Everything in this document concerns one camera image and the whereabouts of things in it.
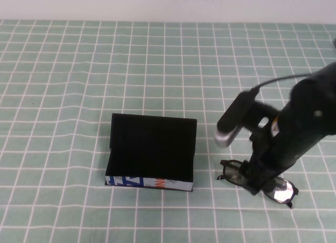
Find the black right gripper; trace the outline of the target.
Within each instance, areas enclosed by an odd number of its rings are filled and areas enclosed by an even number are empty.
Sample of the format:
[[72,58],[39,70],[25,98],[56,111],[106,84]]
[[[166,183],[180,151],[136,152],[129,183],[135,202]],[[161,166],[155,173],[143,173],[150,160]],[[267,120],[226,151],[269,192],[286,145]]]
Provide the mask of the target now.
[[240,166],[253,196],[311,149],[310,117],[311,112],[292,102],[280,111],[259,101],[253,103],[246,116],[253,153]]

